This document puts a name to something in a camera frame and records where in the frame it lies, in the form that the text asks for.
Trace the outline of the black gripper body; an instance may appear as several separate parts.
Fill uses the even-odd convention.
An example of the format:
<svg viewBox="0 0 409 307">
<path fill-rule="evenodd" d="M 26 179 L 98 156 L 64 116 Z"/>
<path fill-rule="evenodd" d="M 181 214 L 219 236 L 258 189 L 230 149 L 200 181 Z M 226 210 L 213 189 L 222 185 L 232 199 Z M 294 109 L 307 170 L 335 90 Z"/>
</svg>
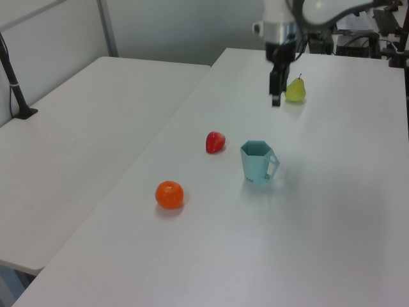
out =
<svg viewBox="0 0 409 307">
<path fill-rule="evenodd" d="M 290 65 L 294 62 L 296 50 L 296 40 L 287 40 L 283 43 L 265 42 L 266 60 L 275 66 Z"/>
</svg>

